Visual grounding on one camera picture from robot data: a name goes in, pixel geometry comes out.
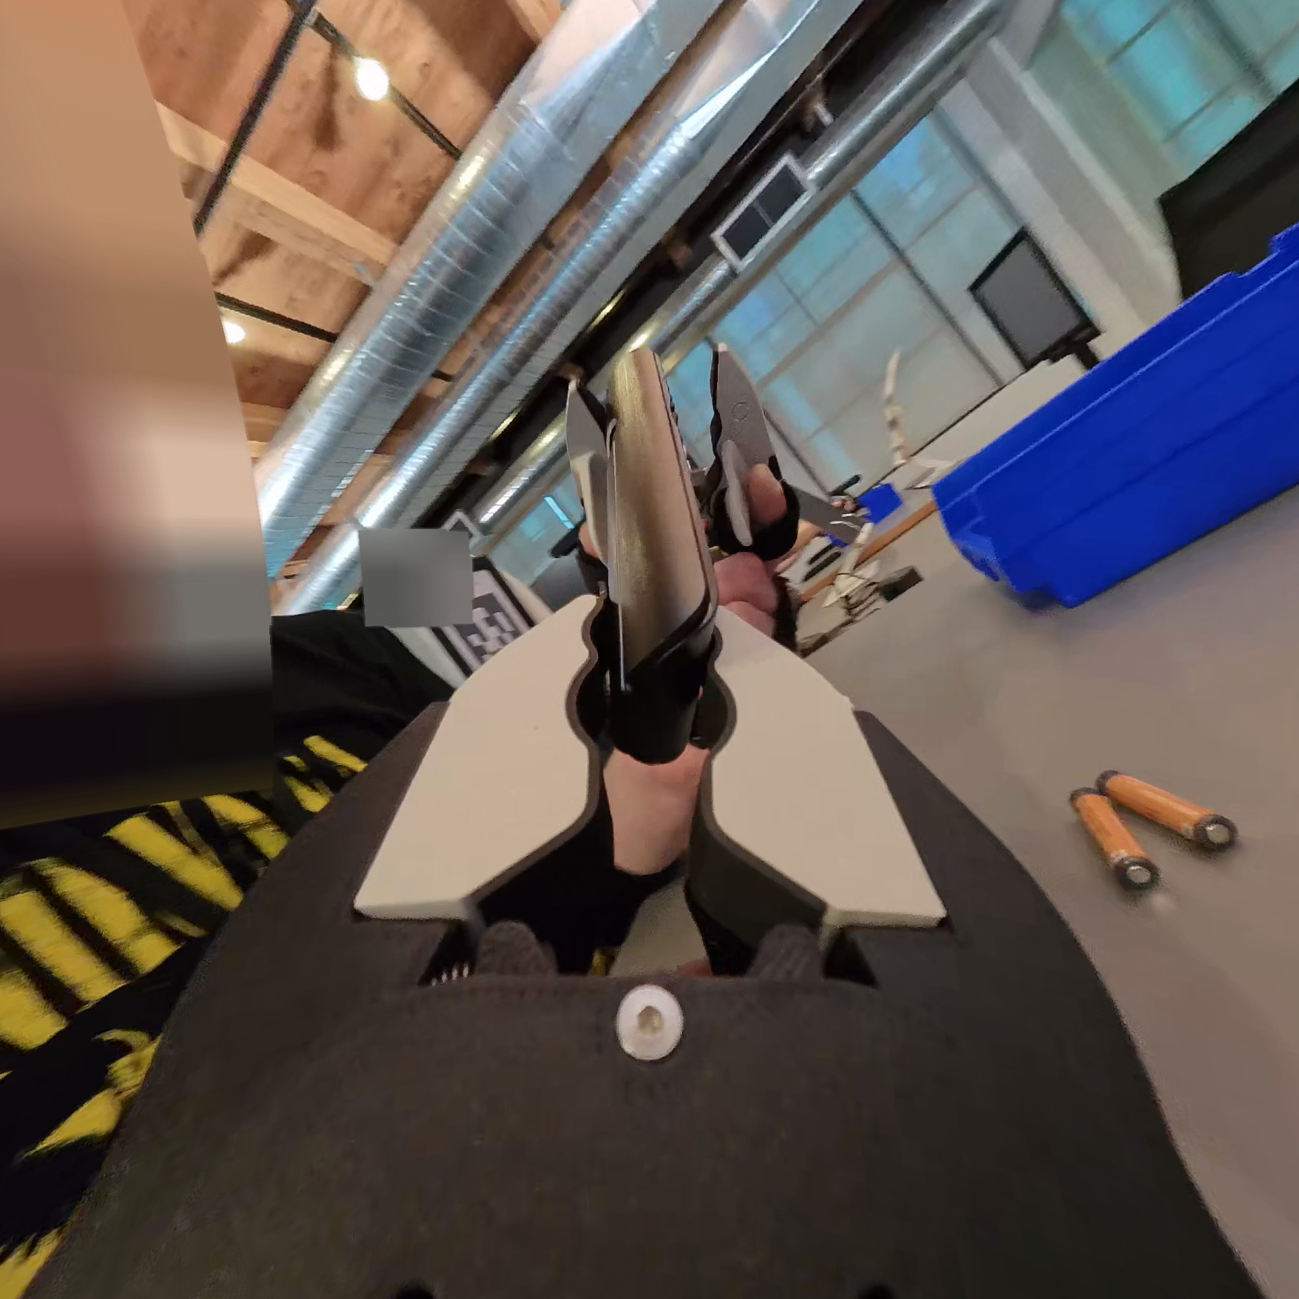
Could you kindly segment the yellow black patterned pants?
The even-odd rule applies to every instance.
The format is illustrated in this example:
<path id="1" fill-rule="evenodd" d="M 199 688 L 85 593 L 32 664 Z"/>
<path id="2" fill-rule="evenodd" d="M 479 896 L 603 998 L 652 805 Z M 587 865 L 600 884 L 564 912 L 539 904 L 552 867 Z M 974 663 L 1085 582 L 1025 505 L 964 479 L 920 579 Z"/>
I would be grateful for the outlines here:
<path id="1" fill-rule="evenodd" d="M 1 1295 L 61 1243 L 208 941 L 375 751 L 315 732 L 267 790 L 3 831 Z"/>

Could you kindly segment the person's left forearm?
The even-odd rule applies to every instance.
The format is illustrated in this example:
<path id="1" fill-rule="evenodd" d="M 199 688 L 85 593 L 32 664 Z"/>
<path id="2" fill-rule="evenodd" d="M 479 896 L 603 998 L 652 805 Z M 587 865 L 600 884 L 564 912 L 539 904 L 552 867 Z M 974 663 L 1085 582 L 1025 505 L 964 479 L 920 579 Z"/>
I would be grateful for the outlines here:
<path id="1" fill-rule="evenodd" d="M 270 618 L 272 737 L 279 753 L 307 740 L 371 760 L 453 684 L 392 630 L 352 610 Z M 493 924 L 525 924 L 561 972 L 583 974 L 598 949 L 618 947 L 640 906 L 664 887 L 686 851 L 703 751 L 666 765 L 621 751 L 604 757 L 604 793 L 589 833 L 556 862 L 530 867 L 480 906 Z"/>

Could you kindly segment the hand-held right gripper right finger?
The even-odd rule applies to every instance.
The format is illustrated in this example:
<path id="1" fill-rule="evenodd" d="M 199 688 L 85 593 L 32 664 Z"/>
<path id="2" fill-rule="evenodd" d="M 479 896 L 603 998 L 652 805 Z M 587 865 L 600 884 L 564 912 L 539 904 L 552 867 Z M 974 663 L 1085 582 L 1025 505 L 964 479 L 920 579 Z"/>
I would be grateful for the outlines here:
<path id="1" fill-rule="evenodd" d="M 685 898 L 711 972 L 745 972 L 784 926 L 827 954 L 853 930 L 947 920 L 848 697 L 728 609 L 697 720 Z"/>

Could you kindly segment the black remote control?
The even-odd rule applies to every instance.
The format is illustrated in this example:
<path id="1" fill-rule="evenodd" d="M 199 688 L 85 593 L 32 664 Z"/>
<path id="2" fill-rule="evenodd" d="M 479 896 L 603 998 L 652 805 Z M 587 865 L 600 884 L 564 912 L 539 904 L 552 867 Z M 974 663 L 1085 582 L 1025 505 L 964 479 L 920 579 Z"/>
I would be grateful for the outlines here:
<path id="1" fill-rule="evenodd" d="M 692 737 L 719 589 L 654 350 L 629 350 L 613 364 L 609 398 L 609 732 L 613 748 L 664 765 Z"/>

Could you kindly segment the person's left hand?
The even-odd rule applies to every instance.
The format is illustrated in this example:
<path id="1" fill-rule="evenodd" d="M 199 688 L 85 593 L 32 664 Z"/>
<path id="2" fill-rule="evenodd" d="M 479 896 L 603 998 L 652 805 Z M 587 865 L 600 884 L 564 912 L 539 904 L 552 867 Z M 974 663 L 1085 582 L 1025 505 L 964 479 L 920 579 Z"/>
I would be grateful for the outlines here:
<path id="1" fill-rule="evenodd" d="M 774 638 L 784 596 L 776 572 L 793 551 L 790 545 L 771 561 L 751 553 L 715 561 L 722 607 Z M 666 870 L 686 851 L 708 759 L 709 751 L 694 743 L 660 765 L 646 765 L 623 751 L 609 754 L 603 787 L 610 811 L 612 862 L 618 870 L 646 878 Z"/>

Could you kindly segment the orange AAA battery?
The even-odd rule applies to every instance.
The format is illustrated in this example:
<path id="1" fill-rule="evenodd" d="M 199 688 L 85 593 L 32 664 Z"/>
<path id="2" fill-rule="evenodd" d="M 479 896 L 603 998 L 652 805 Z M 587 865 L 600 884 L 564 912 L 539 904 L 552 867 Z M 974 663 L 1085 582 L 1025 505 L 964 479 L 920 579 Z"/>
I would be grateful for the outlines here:
<path id="1" fill-rule="evenodd" d="M 1080 787 L 1070 791 L 1068 804 L 1119 887 L 1142 893 L 1159 885 L 1158 867 L 1105 794 Z"/>
<path id="2" fill-rule="evenodd" d="M 1238 841 L 1237 825 L 1224 814 L 1130 773 L 1101 771 L 1094 785 L 1113 804 L 1204 850 L 1226 850 Z"/>

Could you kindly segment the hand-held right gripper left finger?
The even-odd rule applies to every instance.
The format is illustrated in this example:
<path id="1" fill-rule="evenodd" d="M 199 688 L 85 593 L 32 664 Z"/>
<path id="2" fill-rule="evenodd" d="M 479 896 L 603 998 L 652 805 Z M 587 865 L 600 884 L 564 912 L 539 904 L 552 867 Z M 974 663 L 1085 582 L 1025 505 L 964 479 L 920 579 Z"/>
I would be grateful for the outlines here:
<path id="1" fill-rule="evenodd" d="M 606 601 L 581 595 L 454 691 L 352 896 L 366 920 L 436 920 L 477 938 L 508 901 L 562 926 L 612 867 L 603 759 L 579 715 Z"/>

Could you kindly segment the black monitor screen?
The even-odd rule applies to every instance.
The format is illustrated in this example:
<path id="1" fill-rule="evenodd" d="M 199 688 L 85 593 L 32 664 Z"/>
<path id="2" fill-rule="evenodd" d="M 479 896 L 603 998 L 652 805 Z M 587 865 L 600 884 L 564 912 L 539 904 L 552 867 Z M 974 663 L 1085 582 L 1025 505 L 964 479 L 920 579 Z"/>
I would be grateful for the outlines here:
<path id="1" fill-rule="evenodd" d="M 1099 364 L 1099 327 L 1026 228 L 998 250 L 968 292 L 1023 369 L 1076 360 Z"/>

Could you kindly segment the silver ventilation duct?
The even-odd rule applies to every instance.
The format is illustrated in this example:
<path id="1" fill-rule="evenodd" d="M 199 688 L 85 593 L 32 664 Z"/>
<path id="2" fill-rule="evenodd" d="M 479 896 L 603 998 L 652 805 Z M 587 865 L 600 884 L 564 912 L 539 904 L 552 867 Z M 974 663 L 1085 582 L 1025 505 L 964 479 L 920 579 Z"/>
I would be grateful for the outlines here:
<path id="1" fill-rule="evenodd" d="M 269 579 L 717 6 L 562 7 L 253 465 Z"/>
<path id="2" fill-rule="evenodd" d="M 326 513 L 270 579 L 275 612 L 358 585 L 358 528 L 415 522 L 612 299 L 839 32 L 920 21 L 901 72 L 955 64 L 1000 2 L 719 2 L 552 222 L 499 284 Z"/>

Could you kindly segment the blue plastic bin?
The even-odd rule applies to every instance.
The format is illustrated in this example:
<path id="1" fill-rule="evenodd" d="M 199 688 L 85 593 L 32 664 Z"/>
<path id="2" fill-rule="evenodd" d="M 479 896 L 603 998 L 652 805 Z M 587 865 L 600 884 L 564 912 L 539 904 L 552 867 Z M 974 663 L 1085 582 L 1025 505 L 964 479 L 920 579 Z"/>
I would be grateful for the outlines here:
<path id="1" fill-rule="evenodd" d="M 1073 607 L 1297 480 L 1297 228 L 932 485 L 983 576 Z"/>

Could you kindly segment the grey desk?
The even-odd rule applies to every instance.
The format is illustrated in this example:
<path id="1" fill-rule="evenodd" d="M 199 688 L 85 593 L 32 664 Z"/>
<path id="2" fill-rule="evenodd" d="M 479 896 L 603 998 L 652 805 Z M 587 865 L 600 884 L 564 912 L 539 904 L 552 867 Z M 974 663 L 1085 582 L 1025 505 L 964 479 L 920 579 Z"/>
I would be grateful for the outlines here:
<path id="1" fill-rule="evenodd" d="M 791 1045 L 638 1210 L 609 1295 L 1295 1295 L 1295 502 L 1076 610 L 951 556 L 821 650 L 879 715 L 952 910 L 858 940 Z M 1224 814 L 1220 851 L 1068 794 L 1116 770 Z"/>

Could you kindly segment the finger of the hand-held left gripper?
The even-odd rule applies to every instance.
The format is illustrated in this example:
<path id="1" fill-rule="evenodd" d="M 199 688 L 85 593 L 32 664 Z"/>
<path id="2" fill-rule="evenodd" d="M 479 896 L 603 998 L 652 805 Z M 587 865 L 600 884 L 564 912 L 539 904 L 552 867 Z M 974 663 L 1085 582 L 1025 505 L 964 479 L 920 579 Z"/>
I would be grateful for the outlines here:
<path id="1" fill-rule="evenodd" d="M 757 389 L 736 352 L 723 343 L 714 343 L 711 347 L 708 391 L 712 409 L 708 425 L 712 451 L 708 480 L 722 480 L 722 446 L 731 443 L 737 448 L 743 468 L 763 463 L 773 477 L 782 482 L 784 473 L 774 454 L 768 418 Z"/>
<path id="2" fill-rule="evenodd" d="M 598 590 L 615 592 L 612 573 L 612 437 L 606 405 L 576 380 L 567 386 L 564 437 L 584 522 L 578 525 L 583 562 Z"/>

